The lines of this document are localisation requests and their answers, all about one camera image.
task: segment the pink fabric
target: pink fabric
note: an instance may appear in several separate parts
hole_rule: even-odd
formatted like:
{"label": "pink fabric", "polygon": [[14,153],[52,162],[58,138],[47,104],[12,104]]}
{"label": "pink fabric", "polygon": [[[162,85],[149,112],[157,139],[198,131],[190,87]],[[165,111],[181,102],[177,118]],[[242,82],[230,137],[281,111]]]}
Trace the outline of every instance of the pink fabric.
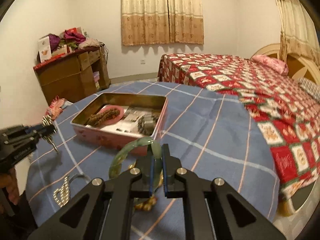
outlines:
{"label": "pink fabric", "polygon": [[252,60],[272,68],[274,71],[278,72],[283,76],[288,75],[288,65],[282,60],[279,60],[277,58],[271,58],[265,55],[255,55],[252,57]]}
{"label": "pink fabric", "polygon": [[61,114],[63,111],[63,109],[61,107],[64,105],[65,101],[67,101],[67,100],[56,96],[56,98],[54,100],[52,100],[45,115],[49,114],[51,116],[52,120],[56,120],[57,117],[59,116],[59,114]]}
{"label": "pink fabric", "polygon": [[67,42],[75,41],[76,44],[80,44],[81,42],[84,42],[86,37],[84,37],[81,33],[74,33],[70,30],[65,30],[63,37]]}

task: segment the pink dish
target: pink dish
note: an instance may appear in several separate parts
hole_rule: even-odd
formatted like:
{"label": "pink dish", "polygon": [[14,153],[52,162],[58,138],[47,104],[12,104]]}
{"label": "pink dish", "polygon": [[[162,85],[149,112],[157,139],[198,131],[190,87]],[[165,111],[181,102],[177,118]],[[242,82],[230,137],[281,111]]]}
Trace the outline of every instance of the pink dish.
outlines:
{"label": "pink dish", "polygon": [[115,124],[117,122],[119,122],[123,115],[124,115],[124,109],[121,107],[121,106],[113,106],[113,105],[106,105],[104,106],[99,112],[98,114],[101,114],[107,110],[110,110],[110,109],[117,109],[120,111],[120,114],[114,118],[114,119],[110,119],[110,120],[106,120],[105,122],[103,122],[103,125],[112,125],[112,124]]}

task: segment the beige curtain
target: beige curtain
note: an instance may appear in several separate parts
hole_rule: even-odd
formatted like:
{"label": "beige curtain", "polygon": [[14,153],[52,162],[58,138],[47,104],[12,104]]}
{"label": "beige curtain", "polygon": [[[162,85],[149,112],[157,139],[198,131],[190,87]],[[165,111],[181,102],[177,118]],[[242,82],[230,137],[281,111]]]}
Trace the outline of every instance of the beige curtain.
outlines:
{"label": "beige curtain", "polygon": [[169,43],[167,0],[122,0],[122,44]]}
{"label": "beige curtain", "polygon": [[281,17],[280,58],[297,54],[320,66],[320,47],[315,25],[299,0],[276,0]]}
{"label": "beige curtain", "polygon": [[122,0],[122,44],[204,43],[201,0]]}
{"label": "beige curtain", "polygon": [[170,42],[204,44],[201,0],[168,0]]}

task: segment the red box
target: red box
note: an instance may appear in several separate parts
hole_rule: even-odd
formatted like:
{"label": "red box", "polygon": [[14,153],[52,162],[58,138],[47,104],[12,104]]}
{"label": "red box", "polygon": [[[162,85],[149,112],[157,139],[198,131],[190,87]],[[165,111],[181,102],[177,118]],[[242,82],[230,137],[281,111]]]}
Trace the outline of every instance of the red box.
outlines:
{"label": "red box", "polygon": [[80,33],[80,34],[83,35],[82,30],[81,30],[81,27],[71,28],[71,29],[68,29],[67,31],[70,31],[70,32],[72,32],[72,33]]}
{"label": "red box", "polygon": [[[120,150],[127,143],[134,141],[143,135],[131,132],[103,131],[100,128],[88,127],[86,122],[90,115],[96,114],[105,105],[129,106],[137,108],[147,108],[157,111],[159,119],[151,135],[154,140],[160,140],[166,120],[166,110],[168,99],[164,96],[102,93],[87,105],[72,121],[74,131],[81,140],[102,145],[108,148]],[[137,147],[131,151],[135,155],[143,156],[147,154],[147,147]]]}

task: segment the headboard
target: headboard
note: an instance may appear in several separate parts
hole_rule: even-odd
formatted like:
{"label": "headboard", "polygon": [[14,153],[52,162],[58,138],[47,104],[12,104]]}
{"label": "headboard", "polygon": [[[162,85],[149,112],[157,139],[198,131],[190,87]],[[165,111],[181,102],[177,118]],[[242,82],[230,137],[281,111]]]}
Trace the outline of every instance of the headboard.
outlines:
{"label": "headboard", "polygon": [[[274,43],[259,49],[254,55],[266,55],[279,58],[279,51],[280,43]],[[290,54],[287,57],[287,64],[289,67],[289,77],[294,80],[305,77],[320,86],[320,70],[312,60],[296,54]]]}

